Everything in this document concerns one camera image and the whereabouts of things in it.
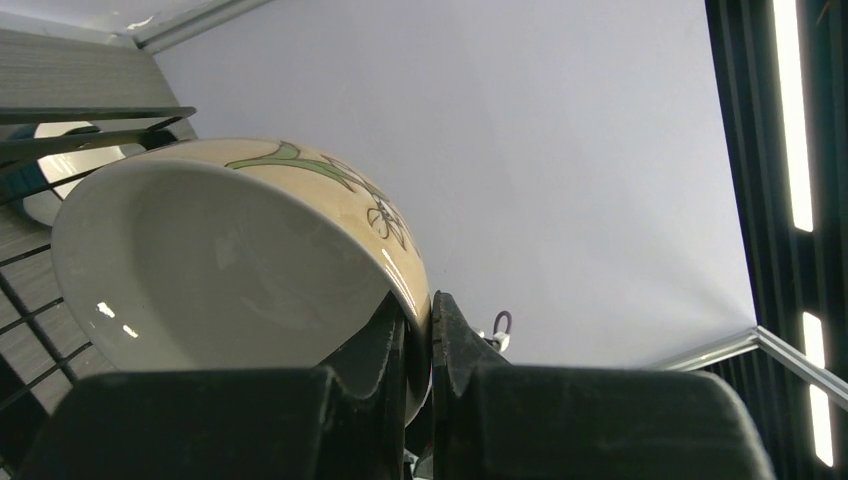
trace ceramic bowl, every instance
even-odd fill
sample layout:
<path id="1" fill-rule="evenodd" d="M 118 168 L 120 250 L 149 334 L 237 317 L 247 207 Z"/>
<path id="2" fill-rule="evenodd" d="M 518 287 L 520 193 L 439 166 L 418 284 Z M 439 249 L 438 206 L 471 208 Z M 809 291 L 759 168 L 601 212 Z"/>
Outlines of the ceramic bowl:
<path id="1" fill-rule="evenodd" d="M 89 122 L 42 123 L 21 127 L 10 139 L 22 140 L 29 138 L 61 137 L 88 130 L 97 132 L 99 128 Z M 4 176 L 0 181 L 3 183 L 4 190 L 10 195 L 24 194 L 50 183 L 102 167 L 126 156 L 143 151 L 144 148 L 140 145 L 124 145 L 47 155 L 24 168 Z M 79 182 L 79 180 L 75 180 L 56 186 L 50 190 L 30 195 L 15 202 L 15 207 L 19 212 L 33 220 L 51 226 L 56 215 L 59 213 L 59 207 L 61 207 L 65 197 L 68 196 Z"/>
<path id="2" fill-rule="evenodd" d="M 71 313 L 123 370 L 313 366 L 391 291 L 416 359 L 408 420 L 423 402 L 421 256 L 385 193 L 328 154 L 214 139 L 129 157 L 71 192 L 52 244 Z"/>

